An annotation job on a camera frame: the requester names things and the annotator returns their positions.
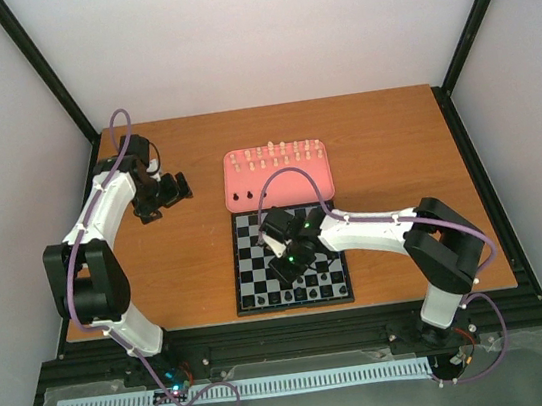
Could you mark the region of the black rook chess piece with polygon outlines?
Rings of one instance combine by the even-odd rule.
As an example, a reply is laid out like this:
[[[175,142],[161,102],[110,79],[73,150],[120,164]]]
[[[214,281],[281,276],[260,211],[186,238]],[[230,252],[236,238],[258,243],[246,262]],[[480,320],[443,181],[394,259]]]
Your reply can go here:
[[[242,298],[243,308],[253,308],[255,305],[254,296],[245,296]]]

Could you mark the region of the black queen chess piece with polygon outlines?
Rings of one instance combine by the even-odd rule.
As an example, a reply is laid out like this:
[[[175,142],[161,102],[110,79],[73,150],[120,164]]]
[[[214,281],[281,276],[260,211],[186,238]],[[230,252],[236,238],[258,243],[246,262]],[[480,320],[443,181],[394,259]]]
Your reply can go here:
[[[294,290],[296,301],[303,301],[307,299],[306,290],[302,287],[297,287]]]

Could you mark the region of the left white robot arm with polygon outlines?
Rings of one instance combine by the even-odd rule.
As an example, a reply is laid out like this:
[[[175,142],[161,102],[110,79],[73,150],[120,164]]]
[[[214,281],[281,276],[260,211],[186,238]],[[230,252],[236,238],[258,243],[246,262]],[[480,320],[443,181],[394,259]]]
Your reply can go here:
[[[145,370],[168,382],[180,372],[180,357],[164,346],[164,330],[132,302],[130,281],[113,247],[128,207],[147,224],[192,190],[183,173],[152,171],[153,162],[127,155],[100,161],[77,222],[61,243],[42,256],[58,313],[81,331],[116,340],[128,355],[146,357]]]

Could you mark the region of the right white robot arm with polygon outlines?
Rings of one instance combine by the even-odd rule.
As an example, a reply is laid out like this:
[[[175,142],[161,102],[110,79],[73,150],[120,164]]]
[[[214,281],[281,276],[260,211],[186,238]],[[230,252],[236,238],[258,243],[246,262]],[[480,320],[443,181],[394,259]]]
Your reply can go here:
[[[397,253],[414,262],[427,291],[411,342],[442,348],[449,341],[456,313],[476,285],[479,272],[496,248],[471,222],[432,197],[416,207],[390,213],[351,213],[314,208],[304,217],[273,208],[259,226],[259,243],[273,252],[270,268],[282,285],[291,285],[319,254],[350,250]]]

